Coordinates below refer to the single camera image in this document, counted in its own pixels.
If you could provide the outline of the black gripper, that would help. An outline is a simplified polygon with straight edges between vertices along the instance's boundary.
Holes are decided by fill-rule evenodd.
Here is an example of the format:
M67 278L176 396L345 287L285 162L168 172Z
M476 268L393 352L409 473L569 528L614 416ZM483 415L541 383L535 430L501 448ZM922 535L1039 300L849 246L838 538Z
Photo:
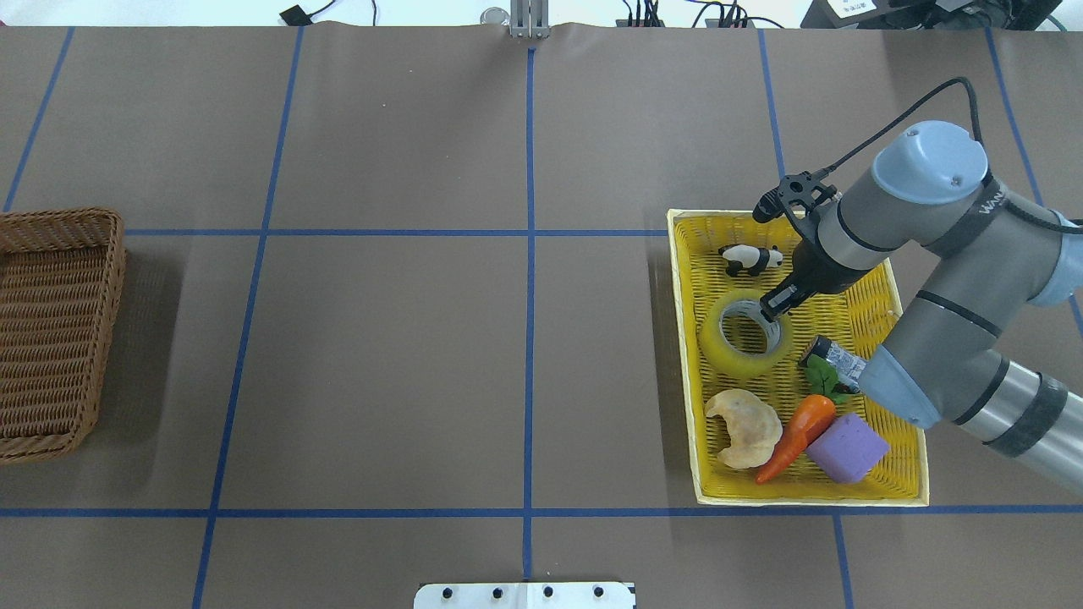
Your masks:
M790 256L790 275L759 299L761 314L769 322L778 322L815 294L841 294L862 278L862 270L839 265L828 257L815 237L815 222L792 218L790 225L800 236Z

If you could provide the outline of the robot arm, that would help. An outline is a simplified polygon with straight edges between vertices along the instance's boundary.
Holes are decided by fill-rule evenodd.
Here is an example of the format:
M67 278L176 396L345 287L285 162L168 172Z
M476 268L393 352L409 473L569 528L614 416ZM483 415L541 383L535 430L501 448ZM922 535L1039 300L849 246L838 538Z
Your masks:
M1080 287L1080 225L1018 196L986 146L948 121L913 124L837 194L827 169L784 176L755 205L798 234L790 276L761 298L772 321L851 288L916 243L937 264L859 374L871 401L921 429L958 425L1002 458L1080 492L1080 396L997 351L1025 309Z

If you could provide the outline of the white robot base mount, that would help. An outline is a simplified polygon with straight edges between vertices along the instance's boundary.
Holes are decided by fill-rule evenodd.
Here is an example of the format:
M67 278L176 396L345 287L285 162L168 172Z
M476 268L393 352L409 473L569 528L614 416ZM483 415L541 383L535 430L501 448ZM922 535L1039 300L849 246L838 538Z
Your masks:
M637 592L618 581L425 584L414 608L638 608Z

